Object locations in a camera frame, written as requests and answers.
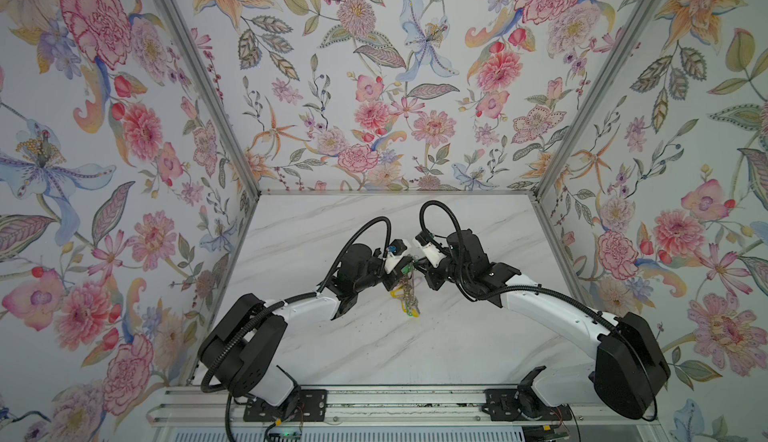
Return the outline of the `large metal keyring with keys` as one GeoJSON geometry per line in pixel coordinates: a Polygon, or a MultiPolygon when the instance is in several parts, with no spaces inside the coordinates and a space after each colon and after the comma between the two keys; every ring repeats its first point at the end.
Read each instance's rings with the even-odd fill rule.
{"type": "Polygon", "coordinates": [[[415,270],[409,275],[413,278],[413,290],[409,292],[390,292],[390,296],[400,301],[402,311],[409,317],[418,318],[420,316],[420,309],[418,306],[418,299],[415,295],[415,283],[414,283],[415,270]]]}

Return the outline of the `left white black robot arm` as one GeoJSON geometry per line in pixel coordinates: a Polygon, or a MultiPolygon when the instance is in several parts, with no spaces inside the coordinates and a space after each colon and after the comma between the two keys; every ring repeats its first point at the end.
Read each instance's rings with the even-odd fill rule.
{"type": "Polygon", "coordinates": [[[331,278],[320,288],[268,302],[245,294],[230,307],[198,351],[206,368],[204,393],[225,392],[229,401],[244,398],[269,421],[285,421],[296,413],[299,383],[274,363],[290,328],[305,328],[343,317],[366,289],[391,291],[408,274],[413,261],[409,243],[401,239],[385,249],[354,243],[344,250],[331,278]]]}

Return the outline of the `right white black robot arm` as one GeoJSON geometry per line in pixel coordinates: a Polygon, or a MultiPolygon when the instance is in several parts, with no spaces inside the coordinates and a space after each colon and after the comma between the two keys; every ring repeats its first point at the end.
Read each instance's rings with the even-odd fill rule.
{"type": "Polygon", "coordinates": [[[531,369],[516,385],[522,403],[533,408],[600,403],[627,419],[656,417],[657,396],[671,371],[643,317],[591,308],[516,267],[490,261],[470,230],[449,235],[443,244],[423,230],[414,242],[422,254],[420,269],[434,287],[452,282],[470,299],[523,315],[587,356],[576,365],[531,369]]]}

